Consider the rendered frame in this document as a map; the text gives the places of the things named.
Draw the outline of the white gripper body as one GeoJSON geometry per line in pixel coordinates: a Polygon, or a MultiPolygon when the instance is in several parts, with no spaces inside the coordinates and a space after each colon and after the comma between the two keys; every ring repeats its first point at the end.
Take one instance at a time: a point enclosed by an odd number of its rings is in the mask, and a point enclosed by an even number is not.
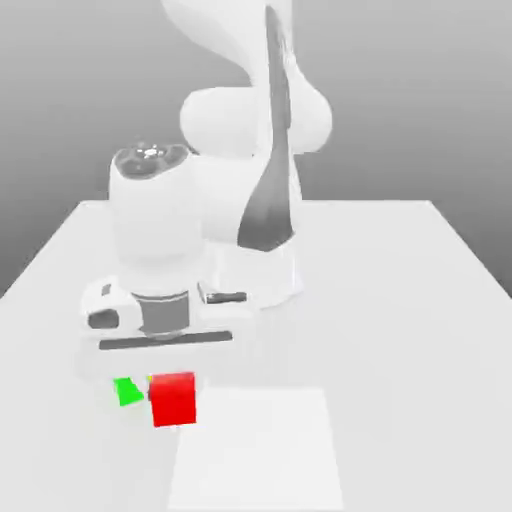
{"type": "Polygon", "coordinates": [[[85,381],[183,372],[213,377],[235,372],[253,353],[254,333],[246,329],[163,337],[104,332],[80,341],[75,373],[85,381]]]}

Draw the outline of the small red cube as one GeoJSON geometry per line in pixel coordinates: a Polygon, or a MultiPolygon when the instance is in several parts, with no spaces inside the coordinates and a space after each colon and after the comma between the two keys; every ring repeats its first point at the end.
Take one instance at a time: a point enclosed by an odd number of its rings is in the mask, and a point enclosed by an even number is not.
{"type": "Polygon", "coordinates": [[[149,381],[148,398],[155,428],[196,423],[194,373],[153,375],[149,381]]]}

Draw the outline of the small green cube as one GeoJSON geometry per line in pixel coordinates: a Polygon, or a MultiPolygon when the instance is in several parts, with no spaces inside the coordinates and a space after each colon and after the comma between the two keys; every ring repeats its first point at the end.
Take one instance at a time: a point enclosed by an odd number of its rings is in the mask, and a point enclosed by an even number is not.
{"type": "Polygon", "coordinates": [[[129,377],[114,379],[113,386],[118,403],[121,407],[138,403],[145,398],[144,393],[140,391],[134,381],[129,377]]]}

